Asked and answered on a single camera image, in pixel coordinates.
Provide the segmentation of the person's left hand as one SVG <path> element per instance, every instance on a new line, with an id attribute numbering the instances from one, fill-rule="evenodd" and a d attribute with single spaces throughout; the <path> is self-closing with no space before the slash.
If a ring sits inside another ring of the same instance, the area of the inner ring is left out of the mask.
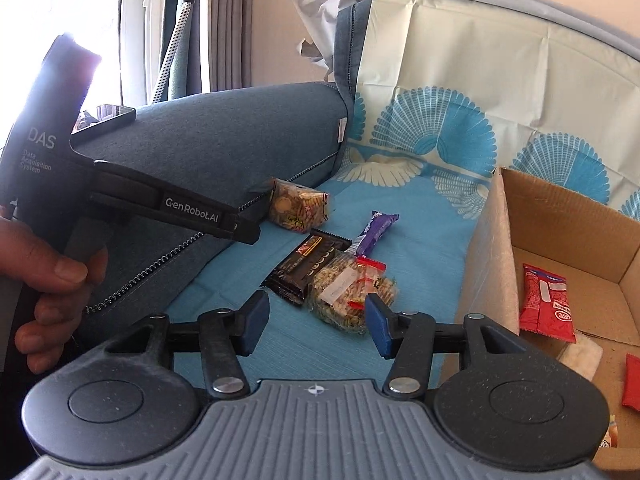
<path id="1" fill-rule="evenodd" d="M 77 330 L 93 289 L 105 278 L 105 248 L 79 262 L 56 252 L 23 223 L 1 214 L 1 274 L 40 293 L 35 318 L 16 332 L 15 347 L 28 368 L 41 374 L 54 367 Z"/>

